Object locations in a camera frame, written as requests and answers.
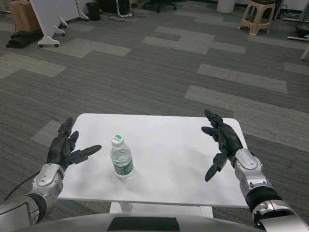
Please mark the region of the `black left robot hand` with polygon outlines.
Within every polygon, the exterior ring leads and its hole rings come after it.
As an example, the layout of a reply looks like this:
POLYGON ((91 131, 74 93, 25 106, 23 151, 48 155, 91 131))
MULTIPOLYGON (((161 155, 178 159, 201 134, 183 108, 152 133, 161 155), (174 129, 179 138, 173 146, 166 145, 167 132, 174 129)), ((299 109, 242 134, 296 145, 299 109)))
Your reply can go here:
POLYGON ((58 136, 51 143, 46 163, 60 165, 65 171, 72 164, 79 164, 88 159, 89 156, 102 149, 101 145, 94 145, 83 150, 76 150, 76 142, 79 132, 72 132, 73 118, 70 116, 61 124, 58 136))

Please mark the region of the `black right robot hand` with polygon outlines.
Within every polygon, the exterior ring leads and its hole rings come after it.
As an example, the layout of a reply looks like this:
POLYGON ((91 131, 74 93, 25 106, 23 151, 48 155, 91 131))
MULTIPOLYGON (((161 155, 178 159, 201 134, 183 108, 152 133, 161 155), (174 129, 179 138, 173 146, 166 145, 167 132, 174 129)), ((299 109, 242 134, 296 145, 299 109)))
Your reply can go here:
POLYGON ((243 145, 233 130, 233 128, 224 123, 223 119, 209 111, 204 111, 205 117, 211 123, 211 127, 202 127, 201 130, 211 136, 215 142, 218 143, 220 153, 213 158, 213 165, 209 168, 205 175, 205 181, 210 181, 217 172, 220 172, 227 161, 230 161, 232 167, 235 167, 236 152, 243 149, 243 145))

